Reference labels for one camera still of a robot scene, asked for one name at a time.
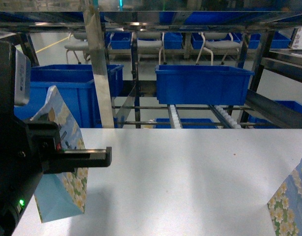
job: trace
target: floral box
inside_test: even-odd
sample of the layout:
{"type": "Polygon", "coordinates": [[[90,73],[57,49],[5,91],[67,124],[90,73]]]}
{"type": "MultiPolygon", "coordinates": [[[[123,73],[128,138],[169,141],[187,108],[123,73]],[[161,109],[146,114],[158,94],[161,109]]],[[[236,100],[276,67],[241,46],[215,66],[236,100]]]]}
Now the floral box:
{"type": "Polygon", "coordinates": [[[302,236],[302,159],[268,202],[277,236],[302,236]]]}

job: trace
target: blue plastic bin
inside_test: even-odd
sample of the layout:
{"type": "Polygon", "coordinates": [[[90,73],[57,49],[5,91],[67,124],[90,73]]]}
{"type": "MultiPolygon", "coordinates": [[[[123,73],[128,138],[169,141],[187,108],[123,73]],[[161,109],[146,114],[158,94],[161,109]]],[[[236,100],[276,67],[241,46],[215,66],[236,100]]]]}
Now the blue plastic bin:
{"type": "Polygon", "coordinates": [[[112,49],[130,49],[131,48],[131,33],[117,32],[110,40],[112,49]]]}
{"type": "Polygon", "coordinates": [[[157,65],[160,104],[243,105],[254,73],[231,66],[157,65]]]}
{"type": "MultiPolygon", "coordinates": [[[[242,40],[242,34],[236,33],[236,36],[242,40]]],[[[252,34],[250,37],[249,48],[250,49],[257,49],[259,46],[261,34],[256,33],[252,34]]],[[[273,41],[271,44],[271,49],[282,49],[288,48],[288,44],[290,43],[290,39],[285,37],[284,35],[280,34],[279,32],[275,32],[273,41]]]]}
{"type": "MultiPolygon", "coordinates": [[[[237,43],[241,42],[241,40],[234,33],[232,33],[232,35],[234,38],[234,42],[237,42],[237,43]]],[[[227,34],[226,38],[223,40],[230,40],[229,34],[227,34]]],[[[201,49],[202,43],[203,43],[202,36],[199,33],[192,33],[191,44],[192,44],[193,49],[201,49]]]]}
{"type": "MultiPolygon", "coordinates": [[[[108,65],[110,93],[117,96],[123,88],[123,65],[108,65]]],[[[44,105],[47,90],[56,85],[63,100],[81,128],[92,128],[100,120],[91,65],[48,65],[32,68],[30,101],[15,107],[20,119],[32,117],[44,105]]]]}
{"type": "MultiPolygon", "coordinates": [[[[289,109],[292,109],[293,111],[296,111],[296,112],[299,112],[299,113],[302,114],[302,104],[300,104],[299,102],[283,101],[283,100],[282,101],[277,100],[275,102],[277,102],[279,104],[282,104],[285,107],[288,107],[289,109]]],[[[266,119],[261,119],[261,118],[253,117],[253,116],[250,116],[250,115],[249,115],[248,121],[252,122],[252,123],[270,123],[266,119]]],[[[277,128],[277,127],[276,126],[256,126],[255,125],[254,128],[257,128],[257,129],[274,129],[274,128],[277,128]]]]}
{"type": "Polygon", "coordinates": [[[181,49],[182,48],[182,35],[181,33],[165,33],[164,47],[165,49],[181,49]]]}
{"type": "MultiPolygon", "coordinates": [[[[157,118],[155,119],[156,122],[169,122],[168,118],[157,118]]],[[[213,120],[211,119],[206,119],[206,118],[202,118],[202,119],[194,119],[194,118],[182,118],[180,119],[181,123],[184,122],[191,122],[191,123],[214,123],[213,120]]],[[[170,129],[171,126],[169,125],[165,125],[165,124],[157,124],[154,127],[155,129],[170,129]]],[[[213,125],[183,125],[184,129],[217,129],[217,126],[213,126],[213,125]]]]}

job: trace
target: white tabletop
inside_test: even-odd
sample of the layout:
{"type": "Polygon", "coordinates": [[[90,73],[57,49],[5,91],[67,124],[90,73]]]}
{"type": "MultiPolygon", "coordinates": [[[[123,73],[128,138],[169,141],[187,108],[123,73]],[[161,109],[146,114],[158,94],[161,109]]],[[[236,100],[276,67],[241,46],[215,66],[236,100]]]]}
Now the white tabletop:
{"type": "Polygon", "coordinates": [[[82,133],[112,147],[89,171],[85,215],[41,224],[32,199],[14,236],[274,236],[266,203],[302,158],[302,130],[82,133]]]}

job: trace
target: metal pole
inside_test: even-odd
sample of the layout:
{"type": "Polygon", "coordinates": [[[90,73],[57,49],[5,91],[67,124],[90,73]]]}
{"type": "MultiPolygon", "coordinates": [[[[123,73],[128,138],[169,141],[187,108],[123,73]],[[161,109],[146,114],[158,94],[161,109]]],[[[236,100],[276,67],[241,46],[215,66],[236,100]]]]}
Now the metal pole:
{"type": "MultiPolygon", "coordinates": [[[[138,74],[138,59],[137,59],[137,33],[132,33],[132,46],[131,46],[131,64],[132,64],[132,79],[136,86],[136,99],[135,106],[140,106],[140,84],[139,84],[139,74],[138,74]]],[[[136,121],[141,121],[140,109],[135,109],[136,121]]],[[[139,123],[136,124],[137,129],[141,129],[139,123]]]]}
{"type": "Polygon", "coordinates": [[[89,5],[83,13],[89,52],[92,60],[94,83],[103,128],[114,128],[110,87],[105,58],[104,36],[100,16],[94,6],[89,5]]]}
{"type": "MultiPolygon", "coordinates": [[[[267,57],[270,52],[271,43],[274,37],[274,31],[266,32],[261,34],[259,47],[257,49],[256,58],[252,66],[254,76],[251,79],[249,89],[253,92],[257,92],[264,66],[261,65],[262,57],[267,57]]],[[[245,111],[241,113],[240,122],[247,122],[249,114],[245,111]]]]}
{"type": "Polygon", "coordinates": [[[29,33],[20,33],[20,44],[23,53],[30,59],[31,66],[38,66],[39,62],[29,33]]]}
{"type": "Polygon", "coordinates": [[[250,34],[244,33],[242,36],[241,47],[239,49],[238,58],[236,61],[236,67],[243,69],[245,61],[247,59],[247,51],[250,42],[250,34]]]}

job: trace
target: metal shelf rack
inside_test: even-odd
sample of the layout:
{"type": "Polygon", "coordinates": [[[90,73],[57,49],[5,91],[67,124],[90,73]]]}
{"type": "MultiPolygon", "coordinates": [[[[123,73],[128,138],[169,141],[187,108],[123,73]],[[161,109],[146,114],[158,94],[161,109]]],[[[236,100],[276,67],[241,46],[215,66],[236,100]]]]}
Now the metal shelf rack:
{"type": "MultiPolygon", "coordinates": [[[[250,84],[246,105],[248,107],[227,108],[253,109],[283,128],[302,128],[302,115],[278,106],[273,101],[256,94],[263,69],[283,75],[289,70],[298,71],[302,64],[296,57],[281,58],[281,53],[270,52],[270,45],[276,30],[302,26],[302,1],[236,0],[8,0],[0,1],[0,30],[20,32],[28,37],[30,32],[43,31],[86,31],[92,60],[93,75],[97,91],[102,126],[113,128],[117,123],[135,124],[140,128],[139,98],[156,96],[154,81],[140,81],[138,78],[137,34],[138,31],[174,31],[186,33],[184,54],[191,54],[191,33],[201,31],[243,32],[242,47],[236,66],[243,68],[247,57],[250,34],[262,33],[253,65],[255,75],[250,84]],[[125,103],[115,112],[114,98],[110,98],[106,64],[108,51],[105,50],[103,32],[132,31],[133,45],[130,50],[132,61],[132,82],[125,83],[121,96],[125,103]],[[135,110],[136,121],[126,121],[131,109],[135,110]]],[[[302,73],[291,77],[302,82],[302,73]]],[[[218,125],[226,126],[225,121],[218,125]]],[[[240,122],[247,123],[247,113],[240,122]]]]}

